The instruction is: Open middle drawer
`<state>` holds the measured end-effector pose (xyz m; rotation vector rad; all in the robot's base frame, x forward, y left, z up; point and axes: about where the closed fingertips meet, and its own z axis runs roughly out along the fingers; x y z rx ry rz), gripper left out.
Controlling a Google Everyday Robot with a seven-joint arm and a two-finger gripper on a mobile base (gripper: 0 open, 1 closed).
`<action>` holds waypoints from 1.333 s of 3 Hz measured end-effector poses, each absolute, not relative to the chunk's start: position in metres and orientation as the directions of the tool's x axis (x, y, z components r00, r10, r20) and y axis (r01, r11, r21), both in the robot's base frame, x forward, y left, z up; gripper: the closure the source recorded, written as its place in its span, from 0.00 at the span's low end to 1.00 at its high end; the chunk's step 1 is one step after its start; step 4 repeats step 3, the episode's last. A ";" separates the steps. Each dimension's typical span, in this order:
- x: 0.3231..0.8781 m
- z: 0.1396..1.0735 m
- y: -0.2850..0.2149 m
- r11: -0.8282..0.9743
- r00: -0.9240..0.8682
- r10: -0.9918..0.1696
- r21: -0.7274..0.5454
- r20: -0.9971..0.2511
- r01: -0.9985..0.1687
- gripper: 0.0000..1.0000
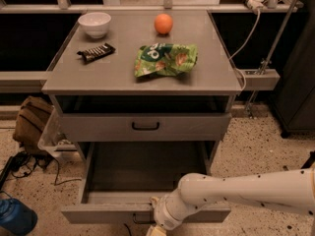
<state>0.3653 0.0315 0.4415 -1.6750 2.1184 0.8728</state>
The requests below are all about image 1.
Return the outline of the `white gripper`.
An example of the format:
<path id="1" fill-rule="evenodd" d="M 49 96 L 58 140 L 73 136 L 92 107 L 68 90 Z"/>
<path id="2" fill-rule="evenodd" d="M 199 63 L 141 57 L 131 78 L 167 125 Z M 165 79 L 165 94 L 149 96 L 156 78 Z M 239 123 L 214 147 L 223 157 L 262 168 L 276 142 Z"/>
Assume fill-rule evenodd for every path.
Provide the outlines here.
<path id="1" fill-rule="evenodd" d="M 201 210 L 199 206 L 186 203 L 178 190 L 174 190 L 161 198 L 151 197 L 151 204 L 157 225 L 151 225 L 146 236 L 166 236 L 165 230 L 175 229 L 188 216 Z"/>

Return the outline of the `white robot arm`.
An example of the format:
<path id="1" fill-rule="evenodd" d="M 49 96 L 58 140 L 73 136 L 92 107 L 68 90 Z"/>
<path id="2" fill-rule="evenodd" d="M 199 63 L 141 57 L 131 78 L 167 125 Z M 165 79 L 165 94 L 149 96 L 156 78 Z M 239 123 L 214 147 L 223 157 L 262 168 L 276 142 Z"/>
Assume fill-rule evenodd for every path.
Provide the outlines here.
<path id="1" fill-rule="evenodd" d="M 146 236 L 166 236 L 187 217 L 219 201 L 312 215 L 315 174 L 312 168 L 229 178 L 189 173 L 173 192 L 151 201 L 155 224 Z"/>

